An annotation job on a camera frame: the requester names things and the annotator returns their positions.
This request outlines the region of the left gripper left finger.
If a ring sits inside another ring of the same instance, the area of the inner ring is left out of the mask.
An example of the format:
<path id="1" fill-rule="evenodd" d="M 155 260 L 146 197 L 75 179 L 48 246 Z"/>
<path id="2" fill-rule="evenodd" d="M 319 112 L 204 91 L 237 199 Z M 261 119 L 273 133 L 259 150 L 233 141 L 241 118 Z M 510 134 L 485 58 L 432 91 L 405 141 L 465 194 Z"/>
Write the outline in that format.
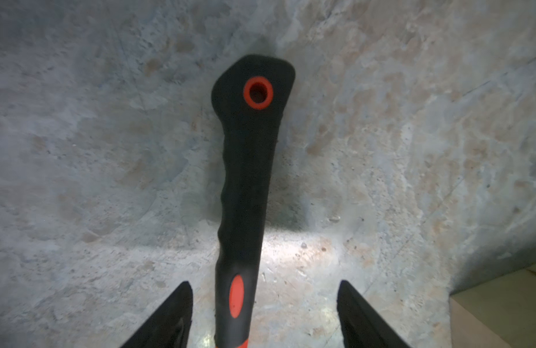
<path id="1" fill-rule="evenodd" d="M 193 292 L 182 282 L 121 348 L 186 348 L 192 325 Z"/>

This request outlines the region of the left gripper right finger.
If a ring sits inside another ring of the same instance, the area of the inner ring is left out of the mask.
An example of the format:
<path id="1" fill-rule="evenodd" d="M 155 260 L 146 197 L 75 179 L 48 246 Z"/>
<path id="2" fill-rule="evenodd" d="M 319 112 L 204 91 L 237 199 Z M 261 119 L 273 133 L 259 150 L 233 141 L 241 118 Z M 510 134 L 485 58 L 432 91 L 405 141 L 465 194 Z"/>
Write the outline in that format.
<path id="1" fill-rule="evenodd" d="M 337 312 L 346 348 L 410 348 L 346 280 L 338 289 Z"/>

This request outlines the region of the claw hammer red black handle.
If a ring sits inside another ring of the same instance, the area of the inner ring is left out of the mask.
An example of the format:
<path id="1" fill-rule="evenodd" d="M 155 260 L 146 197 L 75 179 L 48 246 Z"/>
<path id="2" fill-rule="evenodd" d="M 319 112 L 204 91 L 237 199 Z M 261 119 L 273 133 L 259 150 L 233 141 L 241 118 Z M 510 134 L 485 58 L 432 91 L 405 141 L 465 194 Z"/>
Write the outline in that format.
<path id="1" fill-rule="evenodd" d="M 215 274 L 216 347 L 248 346 L 272 164 L 294 81 L 289 62 L 246 55 L 211 92 L 224 133 L 225 169 Z"/>

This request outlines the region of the wooden block with nails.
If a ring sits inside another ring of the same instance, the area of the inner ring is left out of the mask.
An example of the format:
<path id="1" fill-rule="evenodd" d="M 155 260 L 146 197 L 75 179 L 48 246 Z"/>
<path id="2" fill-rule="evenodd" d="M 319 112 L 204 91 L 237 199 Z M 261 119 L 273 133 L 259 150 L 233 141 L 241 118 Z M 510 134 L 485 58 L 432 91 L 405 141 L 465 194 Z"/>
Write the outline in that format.
<path id="1" fill-rule="evenodd" d="M 536 264 L 450 296 L 453 347 L 536 347 Z"/>

